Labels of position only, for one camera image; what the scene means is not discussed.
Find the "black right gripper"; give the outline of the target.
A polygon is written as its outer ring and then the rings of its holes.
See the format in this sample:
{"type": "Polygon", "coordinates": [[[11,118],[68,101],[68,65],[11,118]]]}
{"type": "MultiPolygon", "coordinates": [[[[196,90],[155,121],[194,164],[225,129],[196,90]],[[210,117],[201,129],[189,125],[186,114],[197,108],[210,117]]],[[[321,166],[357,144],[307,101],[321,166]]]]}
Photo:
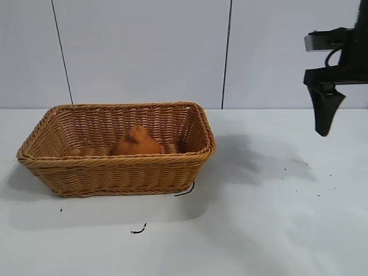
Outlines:
{"type": "Polygon", "coordinates": [[[304,43],[307,52],[329,52],[323,67],[308,69],[304,74],[304,84],[313,104],[315,131],[326,137],[346,97],[335,85],[367,83],[367,37],[357,38],[354,29],[337,28],[310,32],[304,37],[304,43]]]}

